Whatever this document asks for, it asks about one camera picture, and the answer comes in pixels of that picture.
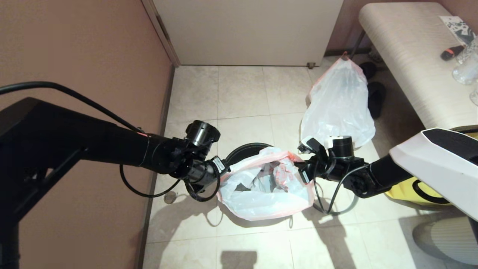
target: black slipper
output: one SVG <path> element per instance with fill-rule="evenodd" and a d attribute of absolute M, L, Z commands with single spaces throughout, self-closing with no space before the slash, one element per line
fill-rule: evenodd
<path fill-rule="evenodd" d="M 359 67 L 362 69 L 367 80 L 371 79 L 377 73 L 377 65 L 372 62 L 365 62 L 360 64 Z"/>
<path fill-rule="evenodd" d="M 380 82 L 371 82 L 367 85 L 369 89 L 369 111 L 372 119 L 380 117 L 383 102 L 385 101 L 386 89 Z"/>

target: door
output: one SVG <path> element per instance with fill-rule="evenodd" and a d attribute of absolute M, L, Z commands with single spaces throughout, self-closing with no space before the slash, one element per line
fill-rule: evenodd
<path fill-rule="evenodd" d="M 154 0 L 183 65 L 320 63 L 343 0 Z"/>

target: plastic bag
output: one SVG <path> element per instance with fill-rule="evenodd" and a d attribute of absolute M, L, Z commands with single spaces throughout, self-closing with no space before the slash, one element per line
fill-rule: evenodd
<path fill-rule="evenodd" d="M 312 86 L 311 102 L 301 123 L 301 140 L 312 136 L 321 144 L 329 136 L 349 135 L 361 147 L 375 135 L 368 110 L 367 79 L 352 60 L 340 58 Z"/>
<path fill-rule="evenodd" d="M 249 221 L 285 217 L 312 206 L 313 185 L 302 182 L 294 162 L 303 161 L 289 151 L 267 147 L 232 165 L 221 178 L 219 201 Z"/>

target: brown wall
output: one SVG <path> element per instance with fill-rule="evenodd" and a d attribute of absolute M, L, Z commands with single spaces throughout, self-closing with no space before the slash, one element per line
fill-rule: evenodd
<path fill-rule="evenodd" d="M 158 132 L 171 63 L 140 0 L 3 0 L 0 36 L 0 85 L 54 81 Z M 26 96 L 109 120 L 45 89 L 1 96 L 0 109 Z M 147 190 L 151 172 L 125 172 Z M 20 222 L 22 268 L 133 268 L 145 202 L 117 165 L 80 161 Z"/>
<path fill-rule="evenodd" d="M 452 15 L 460 16 L 478 32 L 478 17 L 476 16 L 478 1 L 476 0 L 344 0 L 327 50 L 352 48 L 362 31 L 359 23 L 360 9 L 368 3 L 378 2 L 439 2 Z M 370 47 L 370 45 L 370 40 L 365 38 L 360 47 Z"/>

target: door frame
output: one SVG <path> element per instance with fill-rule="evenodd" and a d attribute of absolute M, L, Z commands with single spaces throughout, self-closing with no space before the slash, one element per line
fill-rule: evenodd
<path fill-rule="evenodd" d="M 158 34 L 158 37 L 161 40 L 169 59 L 173 63 L 174 67 L 179 67 L 181 62 L 179 61 L 178 55 L 174 51 L 173 44 L 169 39 L 168 32 L 163 24 L 163 21 L 161 20 L 161 17 L 159 16 L 156 6 L 152 0 L 141 0 L 141 2 L 143 3 L 144 9 L 150 17 L 151 23 L 156 30 L 156 33 Z"/>

